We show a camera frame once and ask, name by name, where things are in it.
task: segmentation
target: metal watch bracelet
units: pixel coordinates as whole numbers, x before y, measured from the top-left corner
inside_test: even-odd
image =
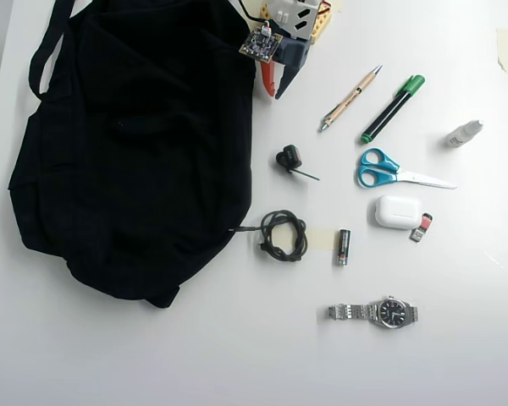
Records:
[[[417,321],[417,307],[409,306],[411,321]],[[329,307],[329,317],[334,320],[370,320],[378,319],[378,306],[376,304],[336,304]]]

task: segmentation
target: blue scissor handle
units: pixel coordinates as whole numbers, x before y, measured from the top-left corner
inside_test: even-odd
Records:
[[[369,152],[374,152],[380,158],[379,162],[371,162],[367,159],[367,154]],[[367,167],[377,167],[378,169],[384,169],[388,172],[397,173],[400,168],[400,165],[387,156],[384,151],[380,148],[369,148],[365,152],[363,152],[362,159],[360,161],[361,165]]]
[[[364,173],[368,173],[374,177],[374,181],[371,184],[368,184],[363,180]],[[374,188],[376,186],[380,186],[381,184],[392,184],[393,182],[397,182],[397,175],[395,173],[381,171],[375,167],[360,165],[357,168],[357,180],[359,180],[359,183],[366,188]]]

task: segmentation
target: coiled cable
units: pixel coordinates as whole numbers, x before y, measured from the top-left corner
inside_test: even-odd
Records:
[[[281,224],[291,223],[295,228],[296,237],[294,249],[286,254],[280,247],[273,245],[273,229]],[[259,227],[237,227],[231,228],[230,231],[244,232],[260,230],[263,236],[263,242],[260,244],[262,251],[267,252],[277,261],[296,262],[306,253],[308,242],[306,241],[306,224],[300,218],[289,210],[271,211],[262,219]]]

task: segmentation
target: marker cap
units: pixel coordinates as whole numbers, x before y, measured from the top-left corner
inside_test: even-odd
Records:
[[[373,140],[373,137],[371,137],[370,134],[367,134],[367,133],[363,133],[362,134],[362,143],[363,144],[368,144],[369,142],[371,142]]]
[[[414,96],[414,93],[417,92],[417,90],[422,87],[422,85],[425,83],[425,78],[421,76],[420,74],[417,74],[416,76],[411,76],[408,78],[406,83],[399,89],[397,93],[401,93],[402,91],[407,91],[410,93],[411,96]]]

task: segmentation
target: red wire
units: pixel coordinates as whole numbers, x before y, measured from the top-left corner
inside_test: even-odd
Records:
[[[325,5],[326,5],[326,6],[328,6],[328,7],[327,7],[325,10],[318,12],[318,14],[317,14],[317,15],[321,15],[321,14],[328,13],[328,12],[329,12],[329,10],[331,10],[331,3],[326,2],[325,0],[322,0],[321,4],[325,4]]]

